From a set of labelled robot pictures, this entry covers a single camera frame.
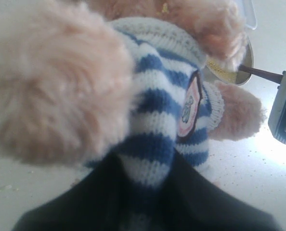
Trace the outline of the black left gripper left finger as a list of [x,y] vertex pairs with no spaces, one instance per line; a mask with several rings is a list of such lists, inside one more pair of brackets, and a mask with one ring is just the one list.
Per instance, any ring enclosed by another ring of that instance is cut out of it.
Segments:
[[79,184],[21,216],[14,231],[141,231],[130,211],[130,159],[111,155]]

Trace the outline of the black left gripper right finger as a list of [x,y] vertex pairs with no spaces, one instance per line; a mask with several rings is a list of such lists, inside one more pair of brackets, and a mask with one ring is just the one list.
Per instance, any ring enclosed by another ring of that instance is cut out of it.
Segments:
[[175,154],[157,222],[165,231],[280,231],[275,218],[209,182]]

